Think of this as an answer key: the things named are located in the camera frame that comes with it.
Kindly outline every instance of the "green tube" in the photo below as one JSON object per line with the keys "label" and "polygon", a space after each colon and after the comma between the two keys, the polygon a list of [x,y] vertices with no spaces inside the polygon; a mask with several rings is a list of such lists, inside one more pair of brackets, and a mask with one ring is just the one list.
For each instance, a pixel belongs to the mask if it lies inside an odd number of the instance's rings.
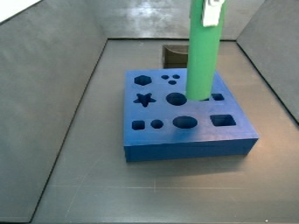
{"label": "green tube", "polygon": [[220,33],[223,26],[227,1],[222,5],[219,25],[202,25],[202,11],[204,0],[191,2],[191,35],[187,66],[187,94],[188,100],[202,101],[211,96],[212,77],[216,68]]}

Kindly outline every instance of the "circular hole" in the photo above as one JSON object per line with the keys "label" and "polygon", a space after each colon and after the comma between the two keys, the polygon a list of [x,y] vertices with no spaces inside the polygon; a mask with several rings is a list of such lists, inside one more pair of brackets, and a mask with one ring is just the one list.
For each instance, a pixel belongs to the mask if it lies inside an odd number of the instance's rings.
{"label": "circular hole", "polygon": [[175,74],[172,77],[174,77],[176,80],[180,79],[180,75],[179,75],[179,74]]}
{"label": "circular hole", "polygon": [[182,106],[186,102],[186,96],[179,93],[171,93],[166,96],[166,100],[174,105],[174,106]]}
{"label": "circular hole", "polygon": [[164,123],[163,123],[163,121],[160,121],[160,120],[154,120],[154,121],[151,122],[151,125],[152,125],[152,127],[154,127],[155,129],[160,129],[160,128],[164,126]]}
{"label": "circular hole", "polygon": [[198,120],[187,115],[178,116],[172,120],[172,125],[179,129],[191,129],[198,125]]}
{"label": "circular hole", "polygon": [[176,84],[176,81],[175,81],[175,80],[170,80],[168,83],[170,83],[171,85],[175,85],[175,84]]}
{"label": "circular hole", "polygon": [[168,80],[170,76],[164,74],[164,75],[162,76],[162,78],[163,78],[164,80]]}

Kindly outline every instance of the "rectangular hole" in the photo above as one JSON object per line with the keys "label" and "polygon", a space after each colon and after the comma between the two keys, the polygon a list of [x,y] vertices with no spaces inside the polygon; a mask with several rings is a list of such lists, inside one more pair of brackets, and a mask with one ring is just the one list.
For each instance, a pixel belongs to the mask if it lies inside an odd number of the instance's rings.
{"label": "rectangular hole", "polygon": [[132,122],[132,129],[134,130],[143,130],[146,128],[146,122],[144,121],[134,121]]}
{"label": "rectangular hole", "polygon": [[224,101],[224,97],[222,94],[211,94],[212,99],[218,101]]}
{"label": "rectangular hole", "polygon": [[232,115],[211,115],[210,119],[215,127],[236,125]]}

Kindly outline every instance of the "blue foam block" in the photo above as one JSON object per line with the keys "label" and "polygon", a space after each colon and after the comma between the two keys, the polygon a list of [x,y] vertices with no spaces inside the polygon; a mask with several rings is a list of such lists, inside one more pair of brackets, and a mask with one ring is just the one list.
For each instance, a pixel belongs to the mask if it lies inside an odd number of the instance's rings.
{"label": "blue foam block", "polygon": [[186,99],[186,69],[126,73],[126,161],[248,154],[258,133],[215,73],[207,101]]}

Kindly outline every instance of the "hexagonal hole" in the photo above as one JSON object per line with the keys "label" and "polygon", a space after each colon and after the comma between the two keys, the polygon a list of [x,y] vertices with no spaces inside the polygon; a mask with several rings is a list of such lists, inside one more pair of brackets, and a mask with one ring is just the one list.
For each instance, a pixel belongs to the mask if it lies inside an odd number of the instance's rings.
{"label": "hexagonal hole", "polygon": [[152,83],[152,78],[146,76],[146,75],[140,75],[138,77],[135,77],[135,84],[140,85],[140,86],[146,86],[150,83]]}

